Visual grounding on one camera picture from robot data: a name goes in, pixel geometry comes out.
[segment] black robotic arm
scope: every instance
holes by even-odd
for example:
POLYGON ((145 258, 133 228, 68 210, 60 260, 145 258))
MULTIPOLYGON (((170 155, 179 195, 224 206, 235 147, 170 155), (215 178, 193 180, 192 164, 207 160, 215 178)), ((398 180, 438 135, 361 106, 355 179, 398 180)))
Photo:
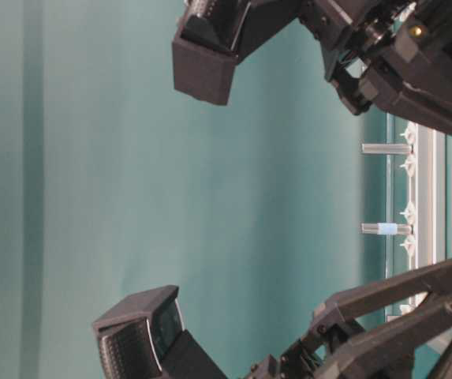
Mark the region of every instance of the black robotic arm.
MULTIPOLYGON (((93 324, 107 379, 226 379, 185 329, 177 293, 130 295, 93 324)), ((331 296, 280 359, 268 355, 245 379, 411 379, 413 352, 451 328, 452 259, 331 296), (357 321, 421 293, 412 313, 369 331, 357 321)), ((452 342, 428 379, 452 379, 452 342)))
POLYGON ((192 0, 173 42, 175 88, 226 105, 235 67, 295 19, 320 41, 325 79, 353 114, 375 104, 452 135, 452 2, 192 0), (365 71, 352 77, 360 59, 365 71))

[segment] screw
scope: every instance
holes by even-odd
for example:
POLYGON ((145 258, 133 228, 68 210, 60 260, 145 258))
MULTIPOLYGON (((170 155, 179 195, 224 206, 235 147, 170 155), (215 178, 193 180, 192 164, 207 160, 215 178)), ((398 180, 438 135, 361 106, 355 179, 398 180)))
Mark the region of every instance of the screw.
POLYGON ((415 25, 411 27, 411 29, 409 30, 409 34, 412 37, 420 38, 424 35, 424 30, 420 26, 415 25))

